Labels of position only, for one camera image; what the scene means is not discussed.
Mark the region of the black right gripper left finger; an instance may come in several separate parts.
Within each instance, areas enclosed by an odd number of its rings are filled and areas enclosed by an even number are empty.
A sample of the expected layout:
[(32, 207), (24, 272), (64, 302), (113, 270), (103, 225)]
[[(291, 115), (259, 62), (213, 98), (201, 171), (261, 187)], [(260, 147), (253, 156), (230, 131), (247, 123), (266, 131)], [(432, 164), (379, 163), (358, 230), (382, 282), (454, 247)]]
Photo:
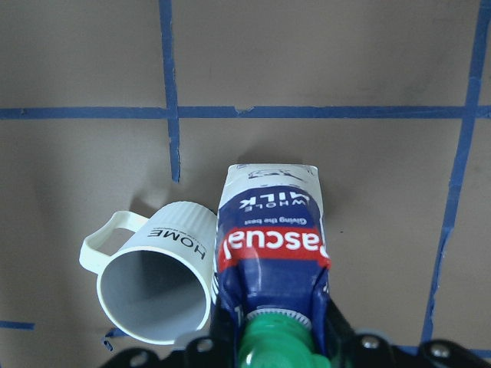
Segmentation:
[(239, 367), (239, 340), (245, 324), (242, 305), (233, 311), (220, 299), (207, 335), (194, 337), (183, 349), (174, 350), (170, 367)]

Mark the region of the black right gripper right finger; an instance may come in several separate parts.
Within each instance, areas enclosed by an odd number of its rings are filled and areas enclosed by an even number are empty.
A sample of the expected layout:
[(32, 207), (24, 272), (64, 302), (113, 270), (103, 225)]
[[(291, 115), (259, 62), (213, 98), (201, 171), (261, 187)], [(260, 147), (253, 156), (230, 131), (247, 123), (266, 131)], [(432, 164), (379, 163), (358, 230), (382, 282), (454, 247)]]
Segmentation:
[(357, 332), (331, 299), (325, 312), (325, 348), (332, 367), (395, 367), (391, 345), (380, 334)]

